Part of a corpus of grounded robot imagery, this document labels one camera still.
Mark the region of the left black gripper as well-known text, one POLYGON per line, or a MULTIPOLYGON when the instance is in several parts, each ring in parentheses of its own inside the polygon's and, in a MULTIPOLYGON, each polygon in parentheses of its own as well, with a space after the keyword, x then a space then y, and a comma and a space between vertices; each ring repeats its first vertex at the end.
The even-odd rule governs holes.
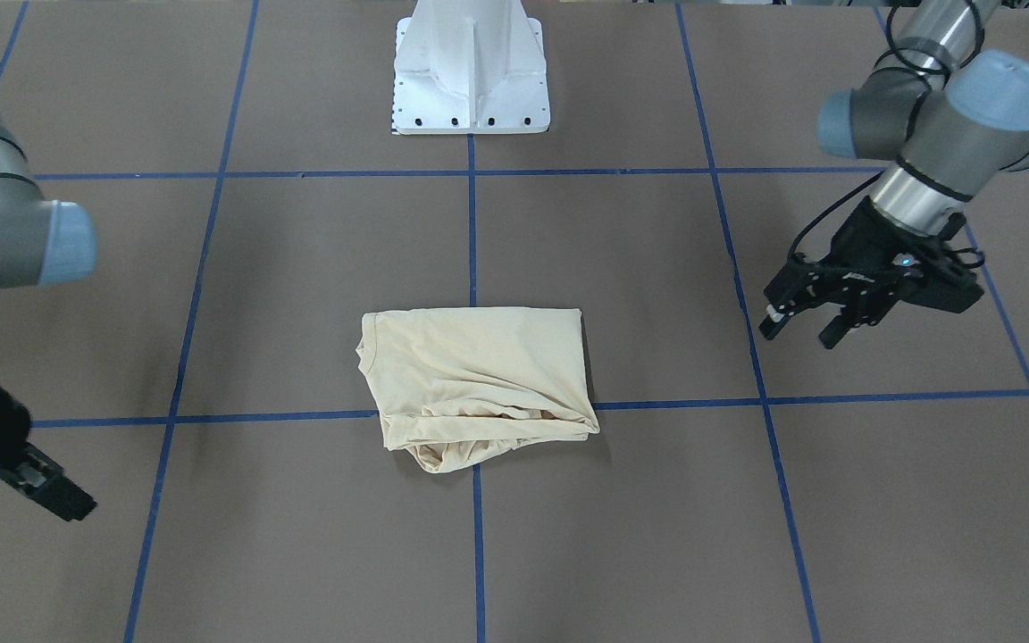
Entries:
POLYGON ((899 302, 897 286, 907 264, 897 261, 897 228, 865 198, 833 233, 824 259, 811 261, 790 251, 764 288, 766 316, 761 337, 775 340, 804 311, 836 305, 832 321, 818 333, 833 349, 854 330, 874 326, 899 302))

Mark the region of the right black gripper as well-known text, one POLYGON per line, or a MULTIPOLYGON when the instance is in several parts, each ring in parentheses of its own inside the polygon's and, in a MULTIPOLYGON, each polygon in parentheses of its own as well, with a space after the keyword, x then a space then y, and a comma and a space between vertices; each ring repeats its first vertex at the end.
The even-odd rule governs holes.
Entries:
POLYGON ((31 414, 0 386, 0 480, 65 522, 80 522, 97 509, 85 489, 41 449, 28 444, 31 414))

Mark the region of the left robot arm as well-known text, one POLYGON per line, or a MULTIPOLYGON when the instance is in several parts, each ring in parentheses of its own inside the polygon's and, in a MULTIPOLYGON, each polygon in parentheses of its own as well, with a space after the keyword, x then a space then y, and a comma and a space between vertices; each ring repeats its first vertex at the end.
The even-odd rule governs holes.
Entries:
POLYGON ((818 114, 826 154, 886 163, 833 203, 854 208, 822 259, 799 233, 764 293, 764 338, 797 314, 836 305, 824 347, 875 326, 897 303, 963 313, 983 297, 979 248, 951 240, 966 208, 1000 172, 1029 170, 1029 62, 985 48, 996 1, 923 1, 860 87, 837 91, 818 114))

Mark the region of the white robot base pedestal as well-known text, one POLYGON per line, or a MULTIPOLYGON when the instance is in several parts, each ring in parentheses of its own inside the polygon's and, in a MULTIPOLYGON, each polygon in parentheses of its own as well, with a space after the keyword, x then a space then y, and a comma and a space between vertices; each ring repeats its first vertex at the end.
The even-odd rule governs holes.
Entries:
POLYGON ((520 1, 418 1, 397 21, 393 70, 393 134, 549 130, 543 26, 520 1))

